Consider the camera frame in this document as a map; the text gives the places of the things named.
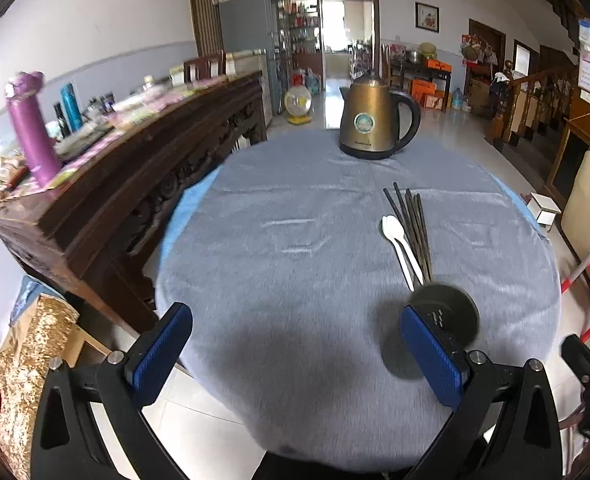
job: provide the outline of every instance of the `metal screw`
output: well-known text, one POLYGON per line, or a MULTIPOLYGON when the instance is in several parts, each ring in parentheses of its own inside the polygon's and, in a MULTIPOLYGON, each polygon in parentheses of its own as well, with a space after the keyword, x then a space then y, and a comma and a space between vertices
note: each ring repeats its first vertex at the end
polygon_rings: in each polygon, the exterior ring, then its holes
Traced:
POLYGON ((528 361, 528 364, 530 365, 530 367, 535 370, 536 372, 540 372, 544 369, 544 365, 541 363, 540 360, 538 359, 530 359, 528 361))
POLYGON ((106 358, 109 364, 112 365, 117 365, 118 363, 121 363, 122 359, 124 359, 124 352, 120 352, 119 350, 111 352, 110 354, 108 354, 108 357, 106 358))
POLYGON ((51 357, 49 361, 49 368, 53 371, 57 370, 60 366, 64 364, 61 357, 51 357))
POLYGON ((468 357, 470 357, 470 360, 476 365, 483 365, 487 360, 484 352, 480 352, 479 350, 472 350, 468 352, 468 357))

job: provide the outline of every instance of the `dark wooden table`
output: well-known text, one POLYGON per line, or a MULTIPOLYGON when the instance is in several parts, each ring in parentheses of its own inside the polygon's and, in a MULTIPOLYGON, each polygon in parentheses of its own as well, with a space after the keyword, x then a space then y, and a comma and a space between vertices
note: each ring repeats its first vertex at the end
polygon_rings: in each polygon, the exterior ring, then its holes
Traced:
POLYGON ((391 59, 390 68, 391 70, 399 70, 399 80, 401 81, 402 86, 404 85, 404 74, 406 72, 423 75, 427 77, 428 81, 431 83, 433 82, 433 79, 446 81, 446 86, 444 87, 444 101, 441 105, 441 111, 446 112, 446 109, 448 108, 448 95, 450 94, 450 72, 447 70, 440 70, 439 68, 429 68, 422 63, 411 63, 399 59, 391 59))
POLYGON ((184 189, 240 136, 266 139, 261 72, 229 77, 131 128, 64 185, 0 203, 0 238, 27 273, 131 333, 157 317, 142 267, 184 189))

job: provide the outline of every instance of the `picture frame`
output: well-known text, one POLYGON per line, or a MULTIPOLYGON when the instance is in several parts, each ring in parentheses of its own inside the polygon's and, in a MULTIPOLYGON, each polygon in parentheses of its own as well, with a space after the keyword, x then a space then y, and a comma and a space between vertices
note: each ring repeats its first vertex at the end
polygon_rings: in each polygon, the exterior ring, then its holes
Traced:
POLYGON ((440 33, 440 7, 415 2, 415 27, 440 33))

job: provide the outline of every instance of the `white spoon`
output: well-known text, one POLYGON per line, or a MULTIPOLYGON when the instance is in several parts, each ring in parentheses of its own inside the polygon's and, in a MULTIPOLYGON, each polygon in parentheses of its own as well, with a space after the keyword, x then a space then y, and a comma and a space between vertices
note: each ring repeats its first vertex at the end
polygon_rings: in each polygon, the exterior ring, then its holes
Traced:
POLYGON ((402 272, 404 273, 406 284, 408 285, 410 291, 414 292, 415 288, 413 287, 413 279, 411 278, 408 266, 406 265, 404 253, 402 252, 401 247, 397 243, 397 240, 395 240, 394 229, 394 226, 392 226, 390 223, 389 217, 383 216, 381 219, 381 230, 384 233, 384 236, 389 240, 389 242, 393 244, 393 247, 395 248, 395 253, 397 253, 397 259, 399 260, 399 264, 402 266, 402 272))
POLYGON ((389 215, 387 218, 389 219, 389 229, 393 233, 393 237, 395 237, 396 240, 402 242, 404 250, 408 255, 408 261, 411 262, 411 266, 413 267, 413 270, 417 275, 417 279, 419 280, 421 285, 424 285, 424 275, 422 274, 422 269, 420 268, 419 263, 417 262, 417 258, 415 258, 415 255, 413 254, 413 250, 411 249, 408 240, 406 240, 406 232, 404 231, 404 226, 399 223, 399 220, 396 216, 389 215))

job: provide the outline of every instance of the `blue gripper pad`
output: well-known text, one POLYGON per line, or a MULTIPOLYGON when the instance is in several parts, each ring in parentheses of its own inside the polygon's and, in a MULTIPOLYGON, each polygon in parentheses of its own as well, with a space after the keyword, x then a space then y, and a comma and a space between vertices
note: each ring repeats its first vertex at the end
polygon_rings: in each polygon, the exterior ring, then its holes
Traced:
POLYGON ((399 331, 440 404, 456 410, 464 397, 462 372, 412 306, 399 317, 399 331))
POLYGON ((133 344, 124 375, 137 406, 155 402, 192 331, 191 309, 176 302, 153 330, 142 334, 133 344))

